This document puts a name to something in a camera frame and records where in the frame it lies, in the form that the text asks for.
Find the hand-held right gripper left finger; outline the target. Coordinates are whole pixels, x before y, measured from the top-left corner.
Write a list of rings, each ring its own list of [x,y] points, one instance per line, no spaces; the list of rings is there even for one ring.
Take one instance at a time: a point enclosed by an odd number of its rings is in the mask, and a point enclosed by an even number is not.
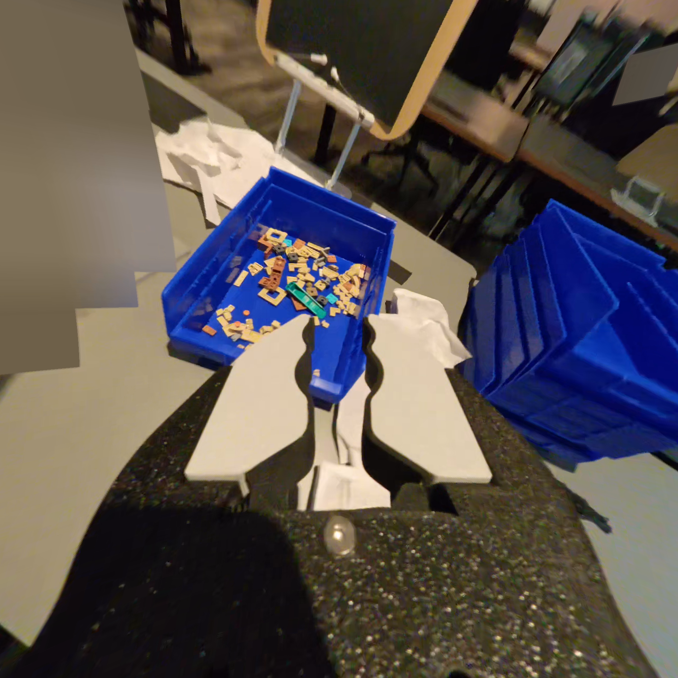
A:
[[[236,359],[184,469],[187,481],[237,483],[246,495],[256,476],[281,470],[274,487],[296,487],[315,459],[314,347],[314,321],[301,315]]]

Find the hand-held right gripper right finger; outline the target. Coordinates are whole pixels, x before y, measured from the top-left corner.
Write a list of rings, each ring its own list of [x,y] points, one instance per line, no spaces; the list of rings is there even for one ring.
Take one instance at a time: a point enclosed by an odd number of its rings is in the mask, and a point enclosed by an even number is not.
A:
[[[487,485],[492,471],[451,371],[387,315],[363,320],[363,467],[379,485]]]

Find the pile of small toy bricks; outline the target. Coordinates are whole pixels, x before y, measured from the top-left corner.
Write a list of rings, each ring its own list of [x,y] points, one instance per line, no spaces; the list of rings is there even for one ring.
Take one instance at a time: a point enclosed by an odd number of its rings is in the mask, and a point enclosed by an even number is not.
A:
[[[368,265],[341,258],[330,247],[291,233],[260,230],[254,252],[228,273],[225,293],[207,304],[210,316],[201,322],[202,333],[213,338],[224,334],[238,351],[246,351],[301,315],[310,316],[324,329],[344,317],[360,316]],[[292,282],[326,303],[324,320],[287,294],[285,286]]]

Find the blue plastic bin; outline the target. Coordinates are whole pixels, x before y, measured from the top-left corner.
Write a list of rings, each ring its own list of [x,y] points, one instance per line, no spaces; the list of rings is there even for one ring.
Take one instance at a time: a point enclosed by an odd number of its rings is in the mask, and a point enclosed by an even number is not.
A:
[[[335,291],[334,279],[319,294],[328,300],[318,319],[312,353],[314,399],[338,403],[365,369],[363,318],[378,314],[391,262],[395,223],[358,203],[286,172],[272,169],[232,208],[182,265],[162,292],[169,344],[183,355],[230,365],[247,342],[227,336],[219,317],[231,308],[232,321],[251,320],[254,330],[308,316],[286,293],[294,271],[285,269],[284,296],[274,305],[259,295],[267,273],[259,240],[279,231],[283,243],[312,243],[335,257],[338,276],[348,275],[355,291]]]

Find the grey desk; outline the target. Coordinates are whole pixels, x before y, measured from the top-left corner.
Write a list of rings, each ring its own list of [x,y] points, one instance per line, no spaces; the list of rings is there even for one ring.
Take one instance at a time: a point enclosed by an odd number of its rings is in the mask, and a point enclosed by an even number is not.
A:
[[[182,481],[222,374],[171,355],[160,294],[77,313],[81,364],[1,379],[1,635],[8,677],[676,677],[659,673],[608,589],[658,559],[635,536],[655,457],[594,467],[582,525],[564,487],[461,376],[496,480],[450,487],[449,513],[365,511],[352,555],[311,512],[239,511]]]

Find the wooden background desk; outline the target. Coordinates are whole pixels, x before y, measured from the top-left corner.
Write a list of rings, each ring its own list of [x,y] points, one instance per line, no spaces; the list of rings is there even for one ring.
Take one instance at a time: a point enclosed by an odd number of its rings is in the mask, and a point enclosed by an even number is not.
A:
[[[506,174],[495,190],[481,205],[474,218],[462,217],[453,233],[456,249],[468,233],[476,231],[491,214],[509,189],[526,170],[535,171],[575,192],[623,221],[645,237],[677,250],[677,227],[670,230],[652,226],[612,199],[612,190],[620,189],[623,175],[615,168],[613,158],[586,143],[580,137],[544,115],[531,121],[510,112],[500,104],[453,104],[450,97],[432,97],[423,114],[443,126],[453,136],[461,138],[479,150],[482,159],[474,166],[469,178],[429,232],[438,241],[471,189],[479,181],[491,161],[506,168]]]

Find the crumpled white paper sheet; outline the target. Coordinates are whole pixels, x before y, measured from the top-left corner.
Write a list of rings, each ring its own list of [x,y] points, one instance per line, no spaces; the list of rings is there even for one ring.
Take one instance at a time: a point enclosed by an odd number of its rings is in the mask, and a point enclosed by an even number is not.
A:
[[[454,368],[472,358],[452,331],[440,301],[398,287],[393,292],[390,312],[397,316],[397,325],[444,368]]]

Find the flat white paper sheet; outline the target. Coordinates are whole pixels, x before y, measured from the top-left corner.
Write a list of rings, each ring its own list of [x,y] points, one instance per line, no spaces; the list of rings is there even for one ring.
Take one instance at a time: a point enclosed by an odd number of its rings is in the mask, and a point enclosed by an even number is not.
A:
[[[365,374],[329,410],[315,408],[315,457],[298,483],[300,511],[389,508],[391,496],[363,465],[363,423],[369,387]]]

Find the green long toy brick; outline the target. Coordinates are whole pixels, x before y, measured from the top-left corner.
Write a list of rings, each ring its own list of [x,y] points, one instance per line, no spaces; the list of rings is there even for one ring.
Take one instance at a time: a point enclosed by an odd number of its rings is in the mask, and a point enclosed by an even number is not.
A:
[[[310,313],[314,314],[317,318],[324,320],[327,316],[326,303],[323,304],[320,301],[320,297],[311,296],[305,289],[303,289],[299,284],[292,282],[288,283],[285,286],[285,291],[289,296],[291,296],[295,301],[301,304],[305,309]]]

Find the crumpled white paper pile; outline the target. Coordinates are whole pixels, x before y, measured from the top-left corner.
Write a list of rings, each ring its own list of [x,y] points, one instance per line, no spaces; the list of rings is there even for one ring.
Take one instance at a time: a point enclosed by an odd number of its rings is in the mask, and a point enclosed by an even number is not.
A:
[[[323,178],[298,167],[258,132],[193,119],[175,133],[157,131],[155,143],[163,179],[202,196],[208,223],[222,218],[218,205],[232,209],[272,167],[323,186]]]

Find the white tray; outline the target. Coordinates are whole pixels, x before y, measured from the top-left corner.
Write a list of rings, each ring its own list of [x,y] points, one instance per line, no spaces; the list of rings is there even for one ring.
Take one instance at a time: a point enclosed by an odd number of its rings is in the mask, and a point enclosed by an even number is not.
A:
[[[631,177],[623,190],[611,189],[610,194],[617,206],[647,223],[656,221],[665,196],[661,188],[639,176]]]

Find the black monitor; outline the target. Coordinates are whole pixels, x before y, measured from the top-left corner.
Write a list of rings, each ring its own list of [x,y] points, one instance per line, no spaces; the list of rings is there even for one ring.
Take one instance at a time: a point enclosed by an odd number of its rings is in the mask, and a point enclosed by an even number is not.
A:
[[[600,25],[579,19],[531,90],[537,102],[567,110],[596,97],[622,75],[630,57],[661,34],[649,22],[614,14]]]

